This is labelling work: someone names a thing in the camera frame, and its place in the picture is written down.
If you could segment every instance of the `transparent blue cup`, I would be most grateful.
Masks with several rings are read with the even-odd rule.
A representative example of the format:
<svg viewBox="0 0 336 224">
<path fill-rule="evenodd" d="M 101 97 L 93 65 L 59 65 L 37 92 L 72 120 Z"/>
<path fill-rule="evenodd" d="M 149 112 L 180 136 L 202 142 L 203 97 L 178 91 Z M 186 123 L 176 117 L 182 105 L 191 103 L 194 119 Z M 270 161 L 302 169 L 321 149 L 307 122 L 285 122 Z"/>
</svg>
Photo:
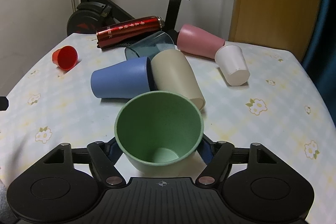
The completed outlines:
<svg viewBox="0 0 336 224">
<path fill-rule="evenodd" d="M 168 49 L 175 49 L 174 42 L 167 33 L 159 31 L 127 47 L 125 56 L 127 60 L 145 56 L 152 60 L 159 52 Z"/>
</svg>

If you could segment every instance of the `flower pattern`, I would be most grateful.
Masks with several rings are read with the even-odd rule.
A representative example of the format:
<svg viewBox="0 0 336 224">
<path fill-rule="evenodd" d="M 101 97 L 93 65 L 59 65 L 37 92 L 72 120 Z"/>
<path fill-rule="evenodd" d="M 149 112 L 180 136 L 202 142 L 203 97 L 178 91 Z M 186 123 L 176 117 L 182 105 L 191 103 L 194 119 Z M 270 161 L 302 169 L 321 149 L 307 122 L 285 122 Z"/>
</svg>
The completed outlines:
<svg viewBox="0 0 336 224">
<path fill-rule="evenodd" d="M 32 71 L 31 73 L 29 73 L 28 78 L 32 78 L 34 76 L 36 76 L 40 71 L 38 69 Z"/>
<path fill-rule="evenodd" d="M 51 132 L 50 128 L 46 126 L 45 128 L 40 127 L 40 130 L 35 135 L 35 141 L 41 141 L 42 143 L 46 143 L 53 133 Z"/>
<path fill-rule="evenodd" d="M 311 113 L 310 106 L 305 106 L 305 107 L 304 107 L 304 110 L 305 110 L 305 112 L 306 112 L 308 115 L 310 115 L 310 113 Z"/>
<path fill-rule="evenodd" d="M 281 56 L 277 55 L 277 54 L 271 54 L 270 52 L 264 52 L 265 55 L 274 58 L 276 60 L 278 60 L 279 62 L 282 62 L 283 59 L 281 58 Z"/>
<path fill-rule="evenodd" d="M 267 106 L 263 100 L 260 99 L 250 99 L 250 102 L 245 104 L 250 108 L 250 112 L 256 116 L 262 111 L 267 111 Z"/>
<path fill-rule="evenodd" d="M 57 74 L 57 78 L 61 77 L 61 79 L 63 79 L 63 76 L 65 75 L 65 71 L 60 71 L 58 74 Z"/>
<path fill-rule="evenodd" d="M 28 105 L 36 104 L 37 101 L 41 98 L 41 94 L 33 94 L 27 101 Z"/>
<path fill-rule="evenodd" d="M 304 152 L 306 153 L 306 157 L 312 159 L 316 159 L 317 155 L 320 153 L 318 151 L 317 143 L 315 141 L 310 141 L 310 143 L 306 143 L 304 145 Z"/>
<path fill-rule="evenodd" d="M 275 85 L 275 82 L 273 80 L 266 80 L 267 84 L 269 85 Z"/>
</svg>

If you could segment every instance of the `pink cup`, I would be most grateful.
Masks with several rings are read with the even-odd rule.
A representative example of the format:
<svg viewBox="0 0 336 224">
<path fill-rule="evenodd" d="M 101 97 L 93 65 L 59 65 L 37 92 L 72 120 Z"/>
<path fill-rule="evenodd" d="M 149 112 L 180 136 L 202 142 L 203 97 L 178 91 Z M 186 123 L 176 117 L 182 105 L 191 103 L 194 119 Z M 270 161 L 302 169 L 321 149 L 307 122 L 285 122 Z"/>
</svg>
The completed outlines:
<svg viewBox="0 0 336 224">
<path fill-rule="evenodd" d="M 211 59 L 224 44 L 224 39 L 189 24 L 182 26 L 177 38 L 179 50 Z"/>
</svg>

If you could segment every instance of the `white floral tablecloth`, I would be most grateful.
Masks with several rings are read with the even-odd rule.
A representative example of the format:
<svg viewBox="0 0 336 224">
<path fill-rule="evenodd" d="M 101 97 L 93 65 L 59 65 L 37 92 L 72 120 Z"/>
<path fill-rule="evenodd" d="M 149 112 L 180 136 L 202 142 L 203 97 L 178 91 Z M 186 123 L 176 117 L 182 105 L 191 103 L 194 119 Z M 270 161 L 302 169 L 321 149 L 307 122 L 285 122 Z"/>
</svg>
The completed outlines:
<svg viewBox="0 0 336 224">
<path fill-rule="evenodd" d="M 206 100 L 205 134 L 236 147 L 265 145 L 312 184 L 315 200 L 307 221 L 335 224 L 336 130 L 322 98 L 290 52 L 236 44 L 251 72 L 248 84 L 239 87 L 226 84 L 214 61 L 187 56 Z M 80 58 L 67 73 L 51 62 L 65 45 L 75 47 Z M 113 138 L 125 100 L 95 98 L 90 76 L 124 61 L 124 49 L 102 52 L 96 45 L 95 35 L 72 34 L 9 93 L 9 108 L 0 112 L 0 179 L 6 186 L 62 142 L 76 148 Z M 142 175 L 124 155 L 116 167 L 126 180 Z M 88 166 L 76 168 L 89 173 Z M 196 178 L 203 168 L 196 154 L 180 175 Z"/>
</svg>

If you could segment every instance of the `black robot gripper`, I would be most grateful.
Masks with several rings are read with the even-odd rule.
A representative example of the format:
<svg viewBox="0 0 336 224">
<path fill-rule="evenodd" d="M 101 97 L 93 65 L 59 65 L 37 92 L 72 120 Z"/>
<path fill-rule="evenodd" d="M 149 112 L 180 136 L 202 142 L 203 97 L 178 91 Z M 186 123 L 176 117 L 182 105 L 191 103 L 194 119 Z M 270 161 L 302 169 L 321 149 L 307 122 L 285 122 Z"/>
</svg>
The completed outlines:
<svg viewBox="0 0 336 224">
<path fill-rule="evenodd" d="M 212 142 L 197 148 L 207 164 L 191 178 L 131 178 L 114 167 L 115 138 L 87 148 L 62 143 L 8 188 L 19 224 L 303 224 L 314 201 L 310 183 L 260 143 Z M 90 175 L 73 164 L 89 164 Z M 233 164 L 247 164 L 231 176 Z"/>
</svg>

